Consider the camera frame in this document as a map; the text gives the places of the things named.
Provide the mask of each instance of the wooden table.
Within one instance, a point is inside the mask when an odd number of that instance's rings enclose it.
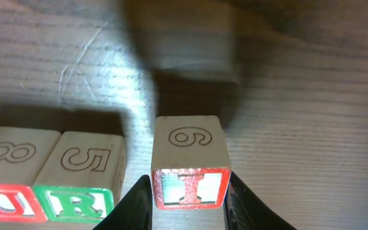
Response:
[[[296,228],[368,229],[368,1],[0,0],[0,125],[123,132],[125,194],[157,114],[218,115],[233,171]],[[91,226],[39,229],[59,227]]]

